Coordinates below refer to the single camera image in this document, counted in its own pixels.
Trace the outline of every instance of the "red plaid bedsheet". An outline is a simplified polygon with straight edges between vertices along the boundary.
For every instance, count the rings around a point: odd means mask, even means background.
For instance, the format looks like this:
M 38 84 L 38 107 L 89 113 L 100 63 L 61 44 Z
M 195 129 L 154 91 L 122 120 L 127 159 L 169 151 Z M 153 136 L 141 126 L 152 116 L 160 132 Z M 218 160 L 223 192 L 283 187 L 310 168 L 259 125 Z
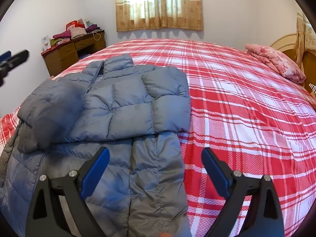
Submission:
M 316 197 L 316 104 L 302 87 L 282 78 L 244 51 L 184 40 L 146 39 L 112 45 L 59 76 L 92 61 L 129 53 L 135 64 L 175 66 L 188 79 L 192 116 L 179 134 L 185 163 L 191 232 L 204 236 L 224 205 L 201 162 L 205 146 L 232 170 L 272 177 L 281 203 L 285 235 L 303 221 Z M 0 151 L 18 123 L 17 110 L 0 121 Z M 231 236 L 239 233 L 250 199 Z

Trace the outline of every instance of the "beige curtain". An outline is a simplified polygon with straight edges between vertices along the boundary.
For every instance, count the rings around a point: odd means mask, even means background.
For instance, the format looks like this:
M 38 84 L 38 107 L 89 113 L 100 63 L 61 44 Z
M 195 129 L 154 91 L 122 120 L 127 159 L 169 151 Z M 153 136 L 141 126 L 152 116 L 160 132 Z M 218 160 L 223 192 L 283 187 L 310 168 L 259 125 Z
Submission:
M 117 31 L 203 30 L 201 0 L 116 0 Z
M 316 34 L 305 14 L 297 13 L 297 39 L 295 44 L 296 64 L 301 65 L 304 52 L 316 51 Z

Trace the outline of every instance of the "metal screw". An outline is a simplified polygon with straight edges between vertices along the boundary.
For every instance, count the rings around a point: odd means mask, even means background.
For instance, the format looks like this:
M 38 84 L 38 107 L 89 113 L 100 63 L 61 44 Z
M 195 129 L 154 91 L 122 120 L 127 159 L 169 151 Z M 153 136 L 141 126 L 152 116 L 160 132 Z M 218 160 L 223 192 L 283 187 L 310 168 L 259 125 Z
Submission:
M 68 173 L 68 175 L 69 175 L 70 177 L 75 177 L 77 174 L 78 174 L 78 171 L 77 171 L 77 170 L 71 170 L 71 171 Z
M 46 180 L 46 178 L 47 178 L 47 176 L 46 175 L 41 175 L 40 177 L 39 177 L 39 179 L 40 179 L 40 181 L 45 181 Z
M 235 171 L 233 172 L 233 174 L 234 174 L 234 176 L 236 176 L 236 177 L 241 177 L 241 176 L 242 176 L 242 172 L 240 172 L 239 170 L 235 170 Z
M 271 181 L 271 177 L 268 175 L 264 175 L 263 179 L 266 180 L 267 182 Z

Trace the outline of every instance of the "wall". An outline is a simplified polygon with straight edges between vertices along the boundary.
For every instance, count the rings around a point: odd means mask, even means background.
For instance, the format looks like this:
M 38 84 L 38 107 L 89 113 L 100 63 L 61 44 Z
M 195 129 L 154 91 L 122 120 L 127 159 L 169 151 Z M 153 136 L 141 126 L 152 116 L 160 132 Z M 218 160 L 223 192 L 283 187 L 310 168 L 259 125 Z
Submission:
M 27 49 L 28 61 L 12 70 L 0 87 L 0 117 L 11 113 L 46 78 L 41 38 L 61 33 L 83 16 L 81 0 L 15 0 L 0 23 L 0 53 Z
M 246 43 L 270 45 L 296 32 L 295 0 L 203 0 L 204 31 L 163 29 L 116 32 L 115 0 L 84 0 L 86 19 L 108 34 L 108 44 L 135 38 L 176 38 L 244 49 Z

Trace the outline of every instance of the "wooden desk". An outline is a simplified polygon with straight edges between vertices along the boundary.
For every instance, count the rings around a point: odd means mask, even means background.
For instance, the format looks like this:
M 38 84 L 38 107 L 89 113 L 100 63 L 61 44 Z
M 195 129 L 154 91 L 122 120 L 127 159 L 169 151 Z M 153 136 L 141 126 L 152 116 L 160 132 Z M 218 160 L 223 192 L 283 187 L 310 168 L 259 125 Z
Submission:
M 56 76 L 79 60 L 80 54 L 92 54 L 105 48 L 104 31 L 98 34 L 88 34 L 83 37 L 63 43 L 42 56 L 48 72 Z

